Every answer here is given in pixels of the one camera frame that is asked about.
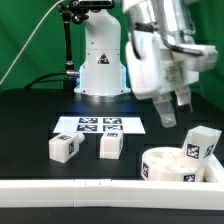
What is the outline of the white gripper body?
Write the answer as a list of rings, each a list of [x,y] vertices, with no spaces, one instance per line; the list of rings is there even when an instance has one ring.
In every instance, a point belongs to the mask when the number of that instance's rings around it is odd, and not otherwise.
[[[151,24],[135,23],[126,44],[131,89],[138,100],[154,98],[199,81],[199,73],[215,67],[214,45],[179,44],[167,48]]]

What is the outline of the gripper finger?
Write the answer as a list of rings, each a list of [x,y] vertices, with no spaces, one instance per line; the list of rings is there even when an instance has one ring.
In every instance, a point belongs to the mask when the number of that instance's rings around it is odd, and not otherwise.
[[[155,109],[157,110],[161,124],[165,128],[171,128],[176,125],[172,97],[169,93],[156,96],[152,99]]]
[[[175,91],[177,107],[179,111],[192,113],[191,90],[188,86],[179,88]]]

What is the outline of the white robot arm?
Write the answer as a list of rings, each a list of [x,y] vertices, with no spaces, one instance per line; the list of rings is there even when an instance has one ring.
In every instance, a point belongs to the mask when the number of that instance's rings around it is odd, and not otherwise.
[[[75,91],[93,101],[133,93],[150,99],[165,128],[176,125],[171,95],[180,106],[191,104],[189,86],[215,67],[213,45],[197,45],[188,0],[123,0],[128,41],[126,65],[120,61],[120,23],[106,7],[112,0],[78,0],[89,10],[85,22],[85,61]]]

